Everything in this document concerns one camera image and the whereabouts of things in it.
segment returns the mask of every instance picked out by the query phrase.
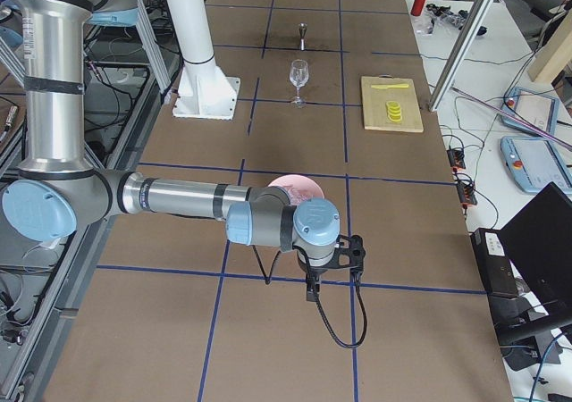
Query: white table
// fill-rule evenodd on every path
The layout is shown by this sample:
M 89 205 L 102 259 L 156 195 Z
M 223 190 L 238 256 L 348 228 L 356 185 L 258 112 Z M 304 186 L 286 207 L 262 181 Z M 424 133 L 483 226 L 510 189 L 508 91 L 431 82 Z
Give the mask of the white table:
M 453 12 L 461 9 L 470 10 L 472 5 L 471 2 L 442 0 L 428 1 L 427 3 L 450 5 Z M 412 4 L 413 1 L 408 0 L 409 8 Z M 509 11 L 503 4 L 493 4 L 486 16 L 484 25 L 488 28 L 488 32 L 475 40 L 467 54 L 467 58 L 500 63 L 515 60 L 531 52 L 517 25 L 512 20 Z M 445 61 L 427 57 L 447 58 L 457 36 L 458 31 L 452 26 L 440 24 L 435 25 L 431 36 L 417 36 L 417 44 L 424 59 L 425 74 L 429 84 L 436 84 Z M 528 60 L 529 56 L 517 62 L 503 65 L 464 61 L 457 73 L 454 85 L 482 100 L 502 97 L 510 82 Z M 522 75 L 517 85 L 538 92 L 551 90 L 551 85 L 549 84 L 533 83 L 527 72 Z M 557 96 L 553 91 L 549 95 Z M 453 134 L 461 138 L 465 146 L 481 145 L 471 134 L 481 139 L 486 139 L 480 160 L 480 150 L 477 147 L 466 149 L 466 173 L 475 178 L 476 189 L 490 198 L 498 208 L 499 220 L 495 228 L 501 228 L 533 198 L 532 195 L 524 193 L 512 179 L 500 151 L 502 137 L 510 135 L 523 136 L 525 134 L 505 126 L 498 119 L 495 120 L 495 112 L 465 99 L 457 101 L 457 118 L 454 106 L 457 96 L 452 91 L 448 92 L 438 108 L 442 133 Z M 492 100 L 491 103 L 500 106 L 502 100 L 497 98 Z M 560 103 L 559 120 L 572 123 L 572 118 L 570 118 L 562 103 Z M 468 133 L 459 128 L 459 123 L 460 127 L 468 131 Z M 563 138 L 567 142 L 572 142 L 572 129 L 559 125 L 556 129 L 556 136 Z M 446 146 L 450 142 L 450 138 L 443 138 L 443 140 Z M 451 145 L 453 147 L 460 146 L 456 139 L 451 141 Z M 572 163 L 572 153 L 561 147 L 559 147 L 559 151 L 565 163 Z M 478 206 L 469 208 L 467 213 L 467 228 L 469 231 L 479 227 L 491 227 L 496 219 L 496 213 L 492 205 L 488 204 L 482 197 L 477 197 L 477 200 L 479 202 Z M 530 302 L 533 305 L 537 304 L 534 296 L 531 296 Z M 564 339 L 560 339 L 559 342 L 562 345 L 567 345 L 568 343 Z M 572 371 L 572 351 L 565 350 L 560 359 L 562 360 L 562 365 L 547 364 L 544 366 L 542 377 L 548 380 L 549 383 L 537 386 L 536 398 L 548 400 L 547 394 L 552 392 L 572 396 L 572 373 L 570 373 Z M 533 383 L 532 377 L 536 375 L 537 367 L 535 365 L 516 373 L 506 367 L 513 395 L 519 397 L 529 396 Z

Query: computer screen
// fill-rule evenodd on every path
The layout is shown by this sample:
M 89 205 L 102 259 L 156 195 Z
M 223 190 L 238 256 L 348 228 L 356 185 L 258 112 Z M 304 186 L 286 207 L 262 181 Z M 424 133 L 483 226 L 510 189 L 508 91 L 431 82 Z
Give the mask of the computer screen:
M 572 201 L 554 183 L 500 230 L 499 239 L 549 314 L 572 307 Z

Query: blue and white device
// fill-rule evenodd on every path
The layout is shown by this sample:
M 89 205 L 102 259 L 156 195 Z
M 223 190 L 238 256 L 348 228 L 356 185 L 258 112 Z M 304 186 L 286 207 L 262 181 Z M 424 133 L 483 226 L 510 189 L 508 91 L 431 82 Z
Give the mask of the blue and white device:
M 518 186 L 528 194 L 540 192 L 551 181 L 572 194 L 572 177 L 554 145 L 543 138 L 503 137 L 500 150 Z
M 509 98 L 502 105 L 502 110 L 512 113 L 532 123 L 536 128 L 554 134 L 558 120 L 558 100 L 552 96 L 538 94 L 528 89 L 514 87 L 509 92 Z M 502 116 L 502 122 L 517 130 L 534 134 L 525 125 Z

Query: white stand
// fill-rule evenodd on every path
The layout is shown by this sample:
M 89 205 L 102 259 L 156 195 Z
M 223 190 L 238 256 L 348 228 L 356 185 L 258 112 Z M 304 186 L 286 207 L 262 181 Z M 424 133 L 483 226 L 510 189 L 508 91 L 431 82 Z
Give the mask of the white stand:
M 240 79 L 227 78 L 217 67 L 203 0 L 167 0 L 184 67 L 173 115 L 232 119 Z

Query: cutting board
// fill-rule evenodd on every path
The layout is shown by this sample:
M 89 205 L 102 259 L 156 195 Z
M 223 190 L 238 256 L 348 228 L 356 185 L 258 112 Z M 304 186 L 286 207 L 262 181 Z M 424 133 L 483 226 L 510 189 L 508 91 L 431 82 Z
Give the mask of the cutting board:
M 372 85 L 400 83 L 409 84 L 409 88 L 372 88 Z M 362 76 L 361 96 L 366 130 L 423 132 L 423 122 L 413 80 Z M 386 108 L 388 101 L 397 101 L 400 104 L 401 121 L 394 122 L 388 118 Z

